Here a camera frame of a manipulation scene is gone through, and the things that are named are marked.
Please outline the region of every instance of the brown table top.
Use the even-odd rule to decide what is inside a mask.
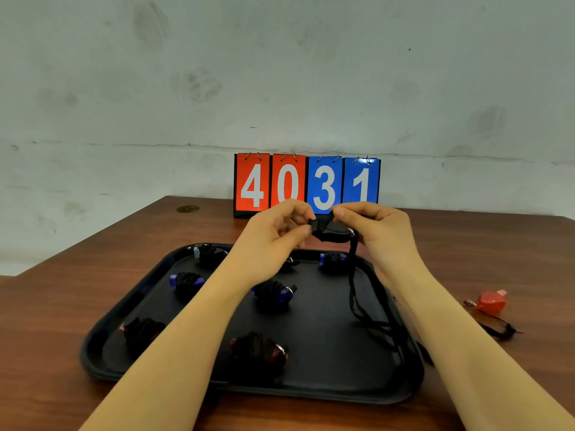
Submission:
[[[195,213],[176,208],[195,204]],[[523,335],[505,350],[575,414],[575,221],[407,210],[421,255],[457,300],[506,289]],[[233,243],[232,202],[166,196],[0,284],[0,429],[76,430],[110,390],[81,369],[86,333],[174,249]],[[313,241],[311,248],[336,245]],[[206,401],[196,430],[462,430],[435,369],[395,406],[228,394]]]

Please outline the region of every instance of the white wall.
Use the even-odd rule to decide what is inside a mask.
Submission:
[[[233,153],[377,156],[398,207],[575,218],[575,0],[0,0],[0,274]]]

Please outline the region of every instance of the person's left arm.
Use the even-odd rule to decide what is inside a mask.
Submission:
[[[251,218],[202,289],[136,360],[81,431],[189,431],[229,320],[245,294],[311,233],[309,204],[289,199]]]

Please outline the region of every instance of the human hand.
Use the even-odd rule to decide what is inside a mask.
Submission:
[[[303,201],[287,199],[252,217],[221,268],[233,269],[246,288],[253,287],[279,271],[291,251],[303,246],[315,219],[312,207]]]
[[[333,210],[337,222],[360,233],[376,273],[385,283],[393,280],[398,270],[425,268],[407,213],[369,202],[340,204]]]

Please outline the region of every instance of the red whistle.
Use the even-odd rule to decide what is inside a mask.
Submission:
[[[507,292],[505,290],[483,292],[477,300],[476,309],[485,311],[485,313],[491,316],[497,316],[507,304],[505,299],[506,294]]]

